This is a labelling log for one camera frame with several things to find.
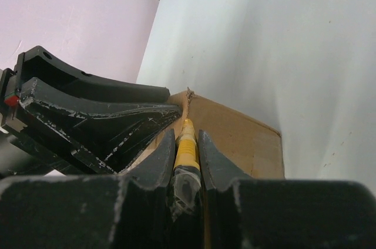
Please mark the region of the yellow utility knife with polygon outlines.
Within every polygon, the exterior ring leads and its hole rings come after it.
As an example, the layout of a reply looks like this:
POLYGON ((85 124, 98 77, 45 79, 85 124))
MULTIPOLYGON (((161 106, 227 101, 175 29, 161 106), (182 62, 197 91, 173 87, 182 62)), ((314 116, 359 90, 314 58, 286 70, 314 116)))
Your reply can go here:
POLYGON ((193 216, 200 205, 201 172, 197 139, 193 122, 185 119, 177 138, 177 154, 171 180, 172 221, 187 215, 193 216))

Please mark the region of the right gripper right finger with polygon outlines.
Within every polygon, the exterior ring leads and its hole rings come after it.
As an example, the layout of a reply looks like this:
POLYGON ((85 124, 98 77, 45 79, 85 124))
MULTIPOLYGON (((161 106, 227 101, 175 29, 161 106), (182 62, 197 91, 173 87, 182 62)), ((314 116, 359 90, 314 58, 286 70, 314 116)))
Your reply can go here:
POLYGON ((255 179, 198 137, 206 248, 374 248, 375 196, 335 180, 255 179))

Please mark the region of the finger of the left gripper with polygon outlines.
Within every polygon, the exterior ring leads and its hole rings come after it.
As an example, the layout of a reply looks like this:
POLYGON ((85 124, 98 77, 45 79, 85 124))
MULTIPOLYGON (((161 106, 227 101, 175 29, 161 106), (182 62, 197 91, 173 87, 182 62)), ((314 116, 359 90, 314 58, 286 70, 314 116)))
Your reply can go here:
POLYGON ((68 95, 110 103, 164 103, 170 97, 167 88, 107 79, 86 73, 60 60, 42 46, 18 55, 14 67, 22 85, 38 78, 68 95))
POLYGON ((98 174, 132 165, 162 130, 181 117, 179 105, 110 103, 77 98, 38 78, 21 86, 20 106, 33 127, 44 125, 52 147, 61 147, 98 174))

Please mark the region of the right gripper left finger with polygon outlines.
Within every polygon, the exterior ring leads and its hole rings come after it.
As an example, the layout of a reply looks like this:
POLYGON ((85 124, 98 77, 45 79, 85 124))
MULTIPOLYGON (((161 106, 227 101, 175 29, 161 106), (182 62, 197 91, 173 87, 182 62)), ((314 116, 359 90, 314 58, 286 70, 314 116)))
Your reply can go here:
POLYGON ((174 131, 126 174, 1 180, 2 248, 164 248, 174 131))

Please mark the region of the brown cardboard express box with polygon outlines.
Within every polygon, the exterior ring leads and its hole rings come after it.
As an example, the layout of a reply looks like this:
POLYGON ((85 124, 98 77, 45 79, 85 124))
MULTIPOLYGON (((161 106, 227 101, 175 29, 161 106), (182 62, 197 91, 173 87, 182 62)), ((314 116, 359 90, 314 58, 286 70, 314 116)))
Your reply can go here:
MULTIPOLYGON (((182 131, 185 119, 193 122, 200 165, 198 137, 200 131, 209 134, 214 145, 237 167, 255 179, 284 179, 281 136, 266 124, 254 120, 240 112, 220 105, 186 90, 168 98, 168 103, 179 105, 181 117, 165 128, 146 148, 129 171, 140 164, 157 149, 163 136, 174 131, 175 156, 177 138, 182 131)), ((172 221, 172 175, 166 194, 166 224, 164 228, 164 248, 206 248, 204 246, 203 180, 201 172, 200 205, 193 216, 181 216, 172 221)))

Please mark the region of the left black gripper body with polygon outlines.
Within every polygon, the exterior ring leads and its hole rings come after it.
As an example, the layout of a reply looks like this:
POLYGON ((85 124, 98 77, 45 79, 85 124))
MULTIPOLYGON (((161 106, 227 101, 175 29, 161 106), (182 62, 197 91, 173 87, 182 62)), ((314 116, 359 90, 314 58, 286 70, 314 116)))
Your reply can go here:
POLYGON ((17 118, 20 88, 17 75, 12 69, 4 69, 1 75, 1 130, 5 133, 19 133, 26 124, 17 118))

